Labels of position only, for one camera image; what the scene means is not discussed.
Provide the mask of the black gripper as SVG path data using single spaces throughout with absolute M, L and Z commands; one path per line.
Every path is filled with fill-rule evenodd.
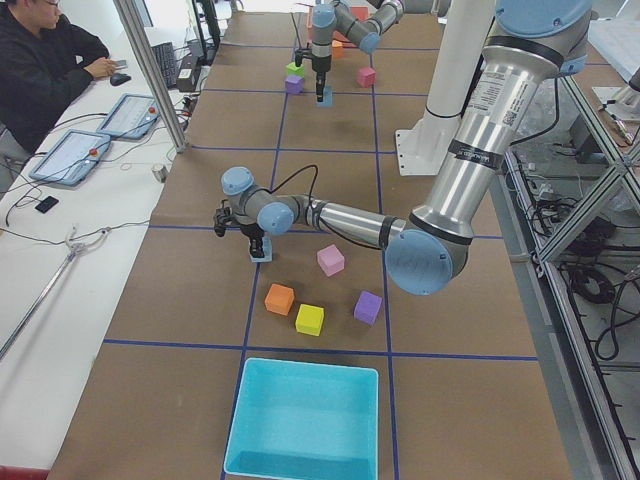
M 311 60 L 312 70 L 316 74 L 315 95 L 317 103 L 324 102 L 326 75 L 331 70 L 331 63 L 331 55 L 324 57 L 314 55 Z
M 264 230 L 257 223 L 241 224 L 239 228 L 241 233 L 249 239 L 250 256 L 264 256 Z

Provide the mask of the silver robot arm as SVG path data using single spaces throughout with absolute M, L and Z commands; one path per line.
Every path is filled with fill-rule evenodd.
M 450 1 L 397 0 L 369 1 L 376 11 L 365 20 L 360 20 L 347 1 L 317 1 L 311 9 L 311 40 L 305 48 L 295 53 L 295 63 L 300 66 L 303 59 L 311 61 L 315 73 L 316 103 L 328 106 L 329 87 L 326 76 L 332 66 L 332 42 L 339 32 L 349 43 L 371 55 L 378 47 L 381 37 L 406 15 L 433 14 L 444 16 Z
M 244 167 L 221 179 L 224 200 L 216 211 L 218 235 L 235 226 L 255 259 L 266 256 L 265 235 L 294 224 L 332 232 L 383 251 L 387 272 L 401 289 L 430 295 L 464 268 L 473 240 L 472 219 L 539 87 L 548 79 L 579 72 L 586 62 L 592 18 L 588 1 L 378 1 L 358 19 L 344 1 L 318 1 L 311 13 L 310 44 L 297 60 L 310 60 L 316 99 L 328 96 L 331 42 L 343 35 L 365 53 L 411 14 L 430 13 L 447 22 L 432 88 L 453 101 L 437 144 L 425 130 L 436 118 L 427 107 L 416 127 L 400 136 L 400 152 L 440 158 L 441 167 L 424 203 L 407 219 L 316 199 L 281 195 L 256 184 Z

